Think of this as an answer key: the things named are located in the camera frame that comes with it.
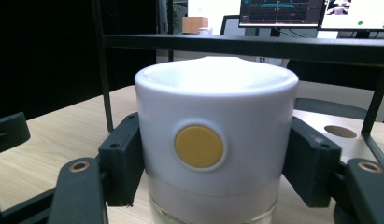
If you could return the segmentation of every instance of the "white cup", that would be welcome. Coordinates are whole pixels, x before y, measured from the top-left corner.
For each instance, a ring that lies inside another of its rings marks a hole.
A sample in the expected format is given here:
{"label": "white cup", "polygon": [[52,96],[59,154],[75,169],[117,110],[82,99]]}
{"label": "white cup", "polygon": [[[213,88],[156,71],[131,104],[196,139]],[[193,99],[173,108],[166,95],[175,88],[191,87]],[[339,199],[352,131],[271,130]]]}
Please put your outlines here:
{"label": "white cup", "polygon": [[156,223],[270,223],[298,78],[290,70],[205,57],[135,76]]}
{"label": "white cup", "polygon": [[198,28],[199,35],[212,35],[212,28],[210,27],[201,27]]}

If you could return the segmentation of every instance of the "black wall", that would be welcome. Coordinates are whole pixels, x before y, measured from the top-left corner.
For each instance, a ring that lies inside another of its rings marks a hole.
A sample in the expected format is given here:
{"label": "black wall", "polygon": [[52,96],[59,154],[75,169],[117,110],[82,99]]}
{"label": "black wall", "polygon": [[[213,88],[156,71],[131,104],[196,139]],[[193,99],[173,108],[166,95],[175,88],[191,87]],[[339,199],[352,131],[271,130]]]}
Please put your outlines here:
{"label": "black wall", "polygon": [[[102,4],[107,34],[154,34],[155,1]],[[116,90],[134,84],[155,51],[110,49],[107,59]],[[32,119],[100,95],[98,71],[91,1],[0,0],[0,118]]]}

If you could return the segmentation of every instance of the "clear glass base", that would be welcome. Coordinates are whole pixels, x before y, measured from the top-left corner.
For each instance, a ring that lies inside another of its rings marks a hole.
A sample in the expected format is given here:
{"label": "clear glass base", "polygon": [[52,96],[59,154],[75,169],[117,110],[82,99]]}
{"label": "clear glass base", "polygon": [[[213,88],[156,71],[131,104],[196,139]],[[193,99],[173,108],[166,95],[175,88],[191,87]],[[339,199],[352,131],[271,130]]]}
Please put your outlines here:
{"label": "clear glass base", "polygon": [[[154,224],[192,224],[191,222],[180,220],[171,216],[171,214],[163,210],[156,202],[154,202],[150,196],[149,202]],[[276,203],[277,202],[275,202],[267,212],[253,218],[250,221],[242,222],[240,224],[271,224],[274,210],[276,208]]]}

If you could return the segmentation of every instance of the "table surface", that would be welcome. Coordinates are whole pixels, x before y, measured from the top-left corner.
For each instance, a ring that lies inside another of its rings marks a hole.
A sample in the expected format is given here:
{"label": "table surface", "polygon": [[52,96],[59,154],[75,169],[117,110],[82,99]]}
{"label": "table surface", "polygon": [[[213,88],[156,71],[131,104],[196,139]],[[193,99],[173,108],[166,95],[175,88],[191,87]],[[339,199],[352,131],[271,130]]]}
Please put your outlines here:
{"label": "table surface", "polygon": [[[110,93],[116,127],[136,112],[135,87]],[[28,120],[31,139],[0,154],[0,208],[2,211],[55,187],[59,170],[67,162],[95,157],[109,136],[102,96]],[[294,116],[323,133],[343,148],[342,161],[366,158],[375,161],[360,136],[362,120],[294,111]],[[356,138],[344,138],[324,129],[327,125],[347,128]],[[384,124],[375,123],[372,136],[384,152]],[[334,223],[334,200],[328,208],[308,208],[281,177],[273,223]],[[152,223],[146,177],[143,175],[134,206],[109,207],[109,223]]]}

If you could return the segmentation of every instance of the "circular hole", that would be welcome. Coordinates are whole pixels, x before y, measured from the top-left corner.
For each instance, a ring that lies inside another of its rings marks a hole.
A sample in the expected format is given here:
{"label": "circular hole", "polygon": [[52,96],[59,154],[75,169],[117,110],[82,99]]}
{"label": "circular hole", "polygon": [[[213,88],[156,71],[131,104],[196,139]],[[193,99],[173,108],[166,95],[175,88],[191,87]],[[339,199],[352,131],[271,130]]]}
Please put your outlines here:
{"label": "circular hole", "polygon": [[368,161],[361,161],[360,163],[358,163],[358,165],[365,171],[367,172],[371,172],[371,173],[381,173],[383,172],[383,170],[377,166],[376,164],[372,163],[372,162],[368,162]]}
{"label": "circular hole", "polygon": [[84,163],[78,163],[78,164],[76,164],[75,166],[73,166],[73,168],[75,169],[75,170],[80,170],[80,169],[83,169],[83,168],[85,168],[86,167],[86,164],[84,164]]}
{"label": "circular hole", "polygon": [[111,148],[116,148],[116,147],[119,147],[119,146],[120,146],[120,145],[117,144],[117,143],[110,145]]}
{"label": "circular hole", "polygon": [[320,144],[320,146],[321,146],[321,147],[324,147],[324,148],[330,148],[330,147],[331,147],[331,146],[329,146],[328,144],[324,144],[324,143]]}
{"label": "circular hole", "polygon": [[75,173],[75,172],[83,171],[83,170],[87,169],[89,166],[90,166],[89,162],[87,162],[87,161],[79,161],[79,162],[76,162],[76,163],[72,164],[69,167],[69,170],[70,170],[70,172]]}
{"label": "circular hole", "polygon": [[328,125],[325,126],[325,131],[328,133],[331,133],[333,135],[344,137],[344,138],[355,138],[357,137],[357,134],[353,132],[350,129],[334,126],[334,125]]}

